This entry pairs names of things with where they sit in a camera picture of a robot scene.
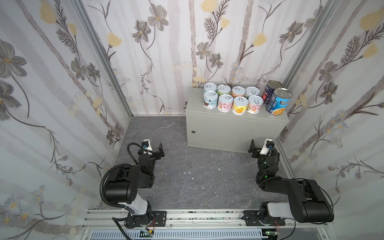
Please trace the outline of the yellow small can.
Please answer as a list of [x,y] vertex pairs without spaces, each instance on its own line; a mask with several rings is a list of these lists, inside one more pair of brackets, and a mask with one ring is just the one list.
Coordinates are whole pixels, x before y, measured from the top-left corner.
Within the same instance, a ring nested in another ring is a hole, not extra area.
[[235,115],[244,115],[247,111],[249,100],[245,97],[235,97],[232,105],[232,113]]

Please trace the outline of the brown-label small can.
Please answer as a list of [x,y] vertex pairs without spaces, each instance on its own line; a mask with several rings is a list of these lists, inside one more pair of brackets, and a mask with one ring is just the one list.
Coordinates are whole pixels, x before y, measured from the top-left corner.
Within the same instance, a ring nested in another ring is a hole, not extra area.
[[249,96],[248,101],[247,112],[250,114],[257,114],[264,103],[263,98],[256,95]]

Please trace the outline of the pink small can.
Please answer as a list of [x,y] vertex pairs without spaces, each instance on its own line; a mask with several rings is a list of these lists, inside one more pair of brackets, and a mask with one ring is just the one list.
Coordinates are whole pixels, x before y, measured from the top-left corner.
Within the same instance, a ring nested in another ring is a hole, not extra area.
[[218,98],[218,110],[222,113],[228,113],[232,109],[234,98],[228,94],[222,94]]

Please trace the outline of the blue soup can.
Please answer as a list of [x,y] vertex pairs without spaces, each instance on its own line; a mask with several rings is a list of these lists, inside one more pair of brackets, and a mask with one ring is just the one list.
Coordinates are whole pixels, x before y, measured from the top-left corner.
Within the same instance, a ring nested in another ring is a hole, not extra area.
[[267,112],[275,116],[282,115],[293,96],[293,93],[288,89],[276,88],[266,106]]

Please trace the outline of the grey-label small can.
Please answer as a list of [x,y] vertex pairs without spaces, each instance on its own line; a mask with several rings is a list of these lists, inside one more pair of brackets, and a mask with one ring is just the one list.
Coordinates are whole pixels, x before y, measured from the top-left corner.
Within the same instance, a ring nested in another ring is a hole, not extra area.
[[258,96],[260,94],[260,90],[256,87],[247,87],[245,98],[249,98],[250,96]]

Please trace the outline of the orange small can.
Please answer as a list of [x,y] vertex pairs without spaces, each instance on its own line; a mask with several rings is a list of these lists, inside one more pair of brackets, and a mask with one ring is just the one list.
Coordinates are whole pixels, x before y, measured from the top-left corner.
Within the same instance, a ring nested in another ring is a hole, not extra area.
[[244,97],[245,94],[246,94],[246,89],[243,87],[237,86],[232,88],[231,95],[233,98]]

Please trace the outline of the red and navy tall can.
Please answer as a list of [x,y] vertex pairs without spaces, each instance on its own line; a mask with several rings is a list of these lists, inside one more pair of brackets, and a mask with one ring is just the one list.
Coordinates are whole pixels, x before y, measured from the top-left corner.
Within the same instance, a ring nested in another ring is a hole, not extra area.
[[264,89],[264,92],[263,92],[263,95],[262,95],[262,99],[264,101],[264,104],[268,104],[268,102],[270,101],[273,93],[274,93],[274,90],[276,88],[281,88],[283,85],[281,82],[279,81],[274,81],[274,80],[270,80],[267,82],[267,85]]

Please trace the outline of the white can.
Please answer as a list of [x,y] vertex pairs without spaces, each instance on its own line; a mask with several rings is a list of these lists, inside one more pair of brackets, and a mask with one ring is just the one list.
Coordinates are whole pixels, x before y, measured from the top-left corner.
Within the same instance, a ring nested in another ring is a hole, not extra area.
[[204,93],[204,106],[207,109],[214,109],[217,107],[218,94],[214,91],[207,91]]

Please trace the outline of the green small can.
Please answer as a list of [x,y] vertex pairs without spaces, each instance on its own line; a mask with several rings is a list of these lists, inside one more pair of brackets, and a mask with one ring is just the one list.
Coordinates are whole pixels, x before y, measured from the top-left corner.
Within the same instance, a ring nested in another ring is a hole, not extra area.
[[223,94],[230,95],[232,91],[232,88],[228,85],[219,85],[217,86],[217,94],[218,96],[221,96]]

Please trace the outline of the teal small can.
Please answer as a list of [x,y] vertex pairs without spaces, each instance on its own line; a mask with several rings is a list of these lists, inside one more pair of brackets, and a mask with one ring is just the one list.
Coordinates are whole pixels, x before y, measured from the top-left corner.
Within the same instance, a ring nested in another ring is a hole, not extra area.
[[216,92],[217,91],[217,85],[214,83],[205,83],[203,86],[204,93],[208,91]]

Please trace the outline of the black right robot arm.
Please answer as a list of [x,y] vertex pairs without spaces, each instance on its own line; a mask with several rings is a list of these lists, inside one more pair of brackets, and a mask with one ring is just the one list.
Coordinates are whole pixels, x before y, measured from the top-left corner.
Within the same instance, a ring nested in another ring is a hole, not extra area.
[[325,224],[334,220],[333,202],[314,180],[288,179],[277,176],[280,153],[271,139],[265,139],[261,148],[251,140],[248,152],[257,159],[256,184],[264,192],[282,194],[287,202],[263,202],[257,213],[263,225],[279,219],[298,223]]

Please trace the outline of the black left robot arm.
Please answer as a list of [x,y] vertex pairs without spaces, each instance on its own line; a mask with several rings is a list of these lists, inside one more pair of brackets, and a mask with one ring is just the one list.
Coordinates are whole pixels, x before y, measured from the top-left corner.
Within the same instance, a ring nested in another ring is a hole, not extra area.
[[152,188],[156,161],[165,156],[163,145],[159,144],[153,151],[147,139],[141,144],[129,143],[127,152],[134,164],[119,164],[109,169],[100,183],[100,197],[106,205],[129,212],[124,219],[114,218],[115,222],[124,221],[127,228],[149,226],[155,221],[152,207],[139,195],[138,189]]

